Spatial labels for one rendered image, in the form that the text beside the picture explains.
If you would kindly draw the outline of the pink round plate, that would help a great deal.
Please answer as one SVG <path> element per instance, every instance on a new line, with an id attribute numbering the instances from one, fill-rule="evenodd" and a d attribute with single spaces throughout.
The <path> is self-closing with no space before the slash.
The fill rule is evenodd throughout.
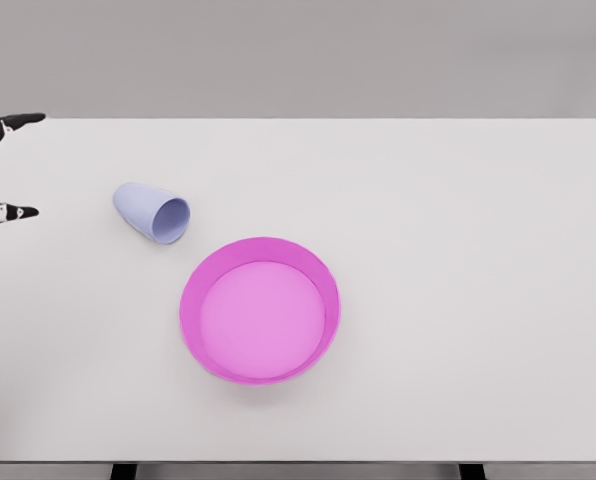
<path id="1" fill-rule="evenodd" d="M 330 347 L 341 297 L 328 266 L 281 238 L 234 241 L 204 258 L 181 294 L 183 341 L 209 373 L 262 386 L 292 379 Z"/>

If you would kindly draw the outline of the lavender plastic cup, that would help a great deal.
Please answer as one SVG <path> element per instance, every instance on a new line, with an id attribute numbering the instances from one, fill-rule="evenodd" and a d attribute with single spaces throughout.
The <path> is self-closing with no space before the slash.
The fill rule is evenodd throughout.
<path id="1" fill-rule="evenodd" d="M 121 217 L 142 235 L 158 244 L 176 242 L 187 230 L 191 209 L 183 198 L 160 188 L 125 183 L 113 194 Z"/>

